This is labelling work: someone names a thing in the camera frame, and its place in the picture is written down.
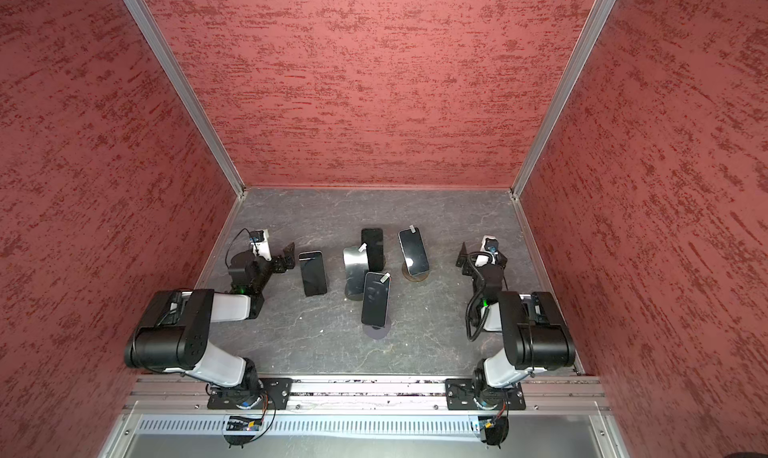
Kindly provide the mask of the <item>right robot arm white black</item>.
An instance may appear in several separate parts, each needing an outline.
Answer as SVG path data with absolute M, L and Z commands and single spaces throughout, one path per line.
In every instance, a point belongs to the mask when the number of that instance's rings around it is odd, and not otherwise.
M 502 348 L 481 359 L 470 380 L 446 386 L 451 409 L 523 409 L 522 381 L 575 363 L 575 345 L 553 295 L 512 290 L 506 265 L 507 257 L 491 236 L 484 238 L 480 250 L 464 247 L 458 254 L 456 266 L 472 279 L 464 312 L 466 337 L 474 342 L 483 333 L 498 333 Z

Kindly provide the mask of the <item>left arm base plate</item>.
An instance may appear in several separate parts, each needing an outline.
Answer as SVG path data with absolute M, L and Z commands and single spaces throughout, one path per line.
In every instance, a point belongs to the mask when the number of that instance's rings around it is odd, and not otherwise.
M 255 390 L 237 387 L 211 386 L 208 392 L 209 410 L 285 410 L 294 380 L 288 377 L 260 378 Z

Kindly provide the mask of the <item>purple phone stand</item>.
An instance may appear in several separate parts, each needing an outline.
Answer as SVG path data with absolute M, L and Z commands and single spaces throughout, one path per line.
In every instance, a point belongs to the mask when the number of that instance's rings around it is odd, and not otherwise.
M 391 330 L 391 320 L 389 318 L 385 319 L 385 324 L 382 327 L 377 327 L 373 325 L 363 324 L 362 329 L 363 332 L 370 338 L 374 340 L 381 340 L 385 338 L 390 330 Z

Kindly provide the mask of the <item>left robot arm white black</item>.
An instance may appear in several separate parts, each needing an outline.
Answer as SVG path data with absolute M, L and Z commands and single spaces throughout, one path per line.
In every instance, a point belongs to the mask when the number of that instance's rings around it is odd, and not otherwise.
M 269 279 L 295 264 L 293 242 L 270 258 L 262 242 L 232 259 L 229 293 L 209 288 L 156 292 L 128 340 L 126 366 L 205 383 L 211 410 L 284 410 L 293 380 L 262 379 L 253 360 L 219 348 L 209 334 L 213 323 L 256 319 Z

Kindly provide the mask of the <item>wooden base grey phone stand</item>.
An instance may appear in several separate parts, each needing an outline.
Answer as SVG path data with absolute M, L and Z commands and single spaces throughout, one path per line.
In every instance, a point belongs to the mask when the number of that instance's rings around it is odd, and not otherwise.
M 408 281 L 411 282 L 422 282 L 429 277 L 429 272 L 419 273 L 416 275 L 411 274 L 406 266 L 402 267 L 402 274 Z

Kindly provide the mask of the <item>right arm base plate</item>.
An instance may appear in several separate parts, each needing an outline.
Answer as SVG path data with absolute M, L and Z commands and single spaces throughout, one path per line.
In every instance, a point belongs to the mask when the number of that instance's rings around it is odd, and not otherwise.
M 449 378 L 445 382 L 447 408 L 451 411 L 521 411 L 526 409 L 522 387 L 515 383 L 508 388 L 477 385 L 471 379 Z

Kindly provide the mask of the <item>purple phone with sticker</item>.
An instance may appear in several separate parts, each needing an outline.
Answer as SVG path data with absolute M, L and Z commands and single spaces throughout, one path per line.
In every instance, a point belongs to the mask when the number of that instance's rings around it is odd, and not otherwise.
M 382 328 L 386 325 L 390 296 L 390 273 L 368 272 L 364 279 L 361 323 Z

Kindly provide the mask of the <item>light green phone with sticker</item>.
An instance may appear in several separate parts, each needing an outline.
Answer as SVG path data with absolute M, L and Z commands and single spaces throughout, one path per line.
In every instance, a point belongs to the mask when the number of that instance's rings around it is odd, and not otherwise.
M 420 229 L 410 225 L 398 233 L 398 239 L 409 272 L 414 275 L 429 272 L 429 260 Z

